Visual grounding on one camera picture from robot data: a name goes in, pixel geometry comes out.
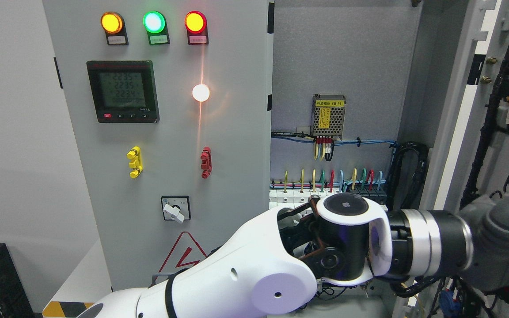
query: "yellow black hazard stripe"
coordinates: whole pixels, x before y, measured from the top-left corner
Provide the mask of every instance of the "yellow black hazard stripe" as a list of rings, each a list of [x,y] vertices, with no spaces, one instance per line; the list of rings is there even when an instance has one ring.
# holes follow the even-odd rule
[[[50,302],[42,311],[42,316],[44,318],[76,318],[92,305],[93,303]]]

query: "brass screw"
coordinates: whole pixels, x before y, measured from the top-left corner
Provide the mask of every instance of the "brass screw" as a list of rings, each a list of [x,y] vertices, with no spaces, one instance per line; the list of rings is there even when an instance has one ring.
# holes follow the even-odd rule
[[[483,76],[480,78],[480,81],[483,82],[484,84],[490,84],[492,83],[492,79],[489,78],[488,76]]]
[[[486,59],[486,64],[496,64],[498,63],[498,59],[495,57],[489,57]]]

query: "green indicator light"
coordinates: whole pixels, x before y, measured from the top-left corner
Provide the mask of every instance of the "green indicator light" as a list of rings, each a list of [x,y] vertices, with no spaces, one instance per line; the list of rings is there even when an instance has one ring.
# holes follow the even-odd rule
[[[149,11],[143,17],[145,29],[152,34],[159,34],[166,27],[164,16],[158,11]]]

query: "yellow indicator light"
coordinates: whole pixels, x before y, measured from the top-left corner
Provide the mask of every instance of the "yellow indicator light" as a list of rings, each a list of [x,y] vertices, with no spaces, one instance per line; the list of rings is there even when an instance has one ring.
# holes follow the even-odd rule
[[[207,20],[203,13],[192,11],[186,15],[186,29],[193,34],[199,34],[205,30]]]
[[[105,12],[101,16],[101,26],[108,34],[117,34],[123,29],[123,19],[117,12]]]

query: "digital power meter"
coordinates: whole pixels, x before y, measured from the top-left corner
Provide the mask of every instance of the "digital power meter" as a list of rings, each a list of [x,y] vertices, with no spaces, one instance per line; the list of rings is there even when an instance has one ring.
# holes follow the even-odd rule
[[[152,61],[88,61],[87,74],[100,123],[156,123]]]

